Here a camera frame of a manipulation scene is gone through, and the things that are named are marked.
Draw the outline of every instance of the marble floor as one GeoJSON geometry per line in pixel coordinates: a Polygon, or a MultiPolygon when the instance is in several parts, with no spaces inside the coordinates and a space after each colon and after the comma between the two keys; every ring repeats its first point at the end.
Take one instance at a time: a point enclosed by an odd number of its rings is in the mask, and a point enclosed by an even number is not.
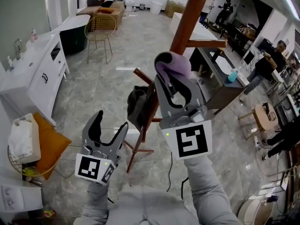
{"type": "MultiPolygon", "coordinates": [[[[89,64],[87,49],[67,56],[70,74],[60,86],[53,110],[57,130],[72,140],[56,168],[64,176],[70,175],[74,170],[75,155],[81,146],[82,129],[89,118],[99,110],[104,111],[101,139],[110,141],[118,127],[127,121],[127,97],[133,86],[146,85],[133,74],[131,68],[140,68],[153,78],[154,58],[170,48],[173,40],[169,30],[171,18],[164,14],[153,15],[149,11],[132,12],[131,15],[136,16],[123,17],[119,29],[110,37],[113,57],[109,64],[106,64],[104,50],[99,48],[99,44],[98,50],[91,55],[89,64]]],[[[236,67],[241,67],[245,75],[249,74],[247,68],[241,64],[240,57],[231,52],[230,47],[226,48],[225,53],[236,67]]],[[[262,162],[257,156],[254,141],[245,140],[244,134],[248,131],[242,128],[237,119],[237,116],[249,113],[255,104],[269,101],[263,93],[263,88],[258,87],[245,103],[241,104],[235,99],[212,119],[213,153],[209,158],[234,212],[237,212],[247,196],[256,194],[259,187],[269,180],[267,174],[277,170],[276,157],[262,162]]],[[[246,123],[250,130],[255,127],[253,118],[246,120],[246,123]]],[[[126,140],[134,144],[138,134],[130,123],[129,129],[126,140]]],[[[263,136],[269,137],[273,134],[266,133],[263,136]]],[[[130,173],[127,174],[131,153],[128,147],[122,146],[118,169],[110,180],[109,197],[113,201],[129,185],[141,184],[161,190],[168,189],[171,153],[157,124],[151,124],[146,143],[142,147],[154,149],[155,152],[138,153],[130,173]]],[[[285,160],[282,153],[279,170],[285,167],[285,160]]],[[[187,176],[183,162],[174,160],[169,193],[180,198],[181,182],[187,176]]],[[[59,217],[76,216],[81,213],[87,197],[87,186],[88,182],[74,175],[64,179],[54,171],[49,180],[44,181],[43,198],[45,203],[57,211],[59,217]]],[[[188,182],[184,186],[184,201],[186,207],[195,214],[188,182]]]]}

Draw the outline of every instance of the cabinet handle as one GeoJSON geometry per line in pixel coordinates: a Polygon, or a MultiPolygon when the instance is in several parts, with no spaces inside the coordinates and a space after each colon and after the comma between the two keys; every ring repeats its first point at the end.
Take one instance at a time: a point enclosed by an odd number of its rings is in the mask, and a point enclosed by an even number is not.
{"type": "Polygon", "coordinates": [[[47,76],[47,74],[43,73],[42,78],[45,80],[45,83],[48,82],[48,76],[47,76]]]}

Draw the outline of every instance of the person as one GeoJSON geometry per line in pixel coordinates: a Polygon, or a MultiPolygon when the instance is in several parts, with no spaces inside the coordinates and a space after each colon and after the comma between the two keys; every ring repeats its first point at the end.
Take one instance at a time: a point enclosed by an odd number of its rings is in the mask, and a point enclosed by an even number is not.
{"type": "Polygon", "coordinates": [[[108,185],[90,183],[88,200],[74,225],[240,224],[211,163],[206,156],[184,160],[198,220],[182,200],[165,191],[141,186],[121,191],[119,199],[108,211],[108,185]]]}
{"type": "Polygon", "coordinates": [[[283,140],[280,144],[272,148],[268,153],[263,154],[262,160],[267,160],[268,158],[280,153],[283,150],[289,151],[294,145],[300,141],[300,116],[296,117],[294,120],[289,122],[283,127],[282,131],[276,134],[273,138],[268,140],[263,140],[263,144],[273,146],[276,143],[283,140]]]}
{"type": "Polygon", "coordinates": [[[277,47],[270,48],[263,54],[263,58],[260,59],[256,64],[255,68],[247,78],[250,82],[244,92],[240,96],[240,101],[244,102],[246,96],[254,90],[263,79],[272,80],[272,72],[276,69],[278,72],[282,71],[285,66],[285,59],[282,56],[282,52],[286,49],[284,41],[280,40],[277,47]]]}
{"type": "Polygon", "coordinates": [[[203,23],[207,17],[207,15],[210,13],[210,11],[215,7],[213,5],[215,0],[206,0],[205,4],[202,8],[202,12],[200,14],[199,23],[203,23]]]}
{"type": "Polygon", "coordinates": [[[231,0],[226,0],[224,5],[218,6],[218,8],[222,8],[223,10],[219,13],[219,15],[216,18],[216,22],[213,24],[213,26],[217,28],[223,26],[226,19],[230,16],[231,13],[233,13],[233,6],[231,5],[231,0]]]}

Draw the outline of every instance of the stool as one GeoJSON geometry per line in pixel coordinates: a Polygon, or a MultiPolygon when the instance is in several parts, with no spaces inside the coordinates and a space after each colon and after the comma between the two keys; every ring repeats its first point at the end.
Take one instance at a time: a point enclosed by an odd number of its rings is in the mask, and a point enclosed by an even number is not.
{"type": "MultiPolygon", "coordinates": [[[[269,113],[271,113],[271,112],[275,113],[274,108],[269,103],[268,103],[268,105],[269,105],[269,113]]],[[[251,133],[248,137],[245,137],[246,140],[248,140],[248,138],[250,138],[250,137],[254,137],[258,132],[264,132],[264,131],[271,130],[276,125],[278,125],[278,117],[276,116],[276,118],[273,121],[270,121],[268,118],[268,115],[266,113],[266,110],[262,104],[257,104],[251,113],[249,113],[245,116],[239,117],[239,120],[241,120],[247,116],[250,116],[251,114],[253,114],[253,116],[255,118],[255,121],[258,125],[258,130],[251,133]]]]}

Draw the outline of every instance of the white vanity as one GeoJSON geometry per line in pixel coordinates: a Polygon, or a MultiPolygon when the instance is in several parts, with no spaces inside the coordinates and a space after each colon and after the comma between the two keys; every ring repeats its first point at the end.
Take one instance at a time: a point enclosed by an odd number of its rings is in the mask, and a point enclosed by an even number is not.
{"type": "Polygon", "coordinates": [[[40,112],[53,126],[52,109],[64,73],[69,73],[59,32],[38,36],[27,43],[27,51],[15,68],[7,71],[0,84],[0,94],[20,115],[40,112]]]}

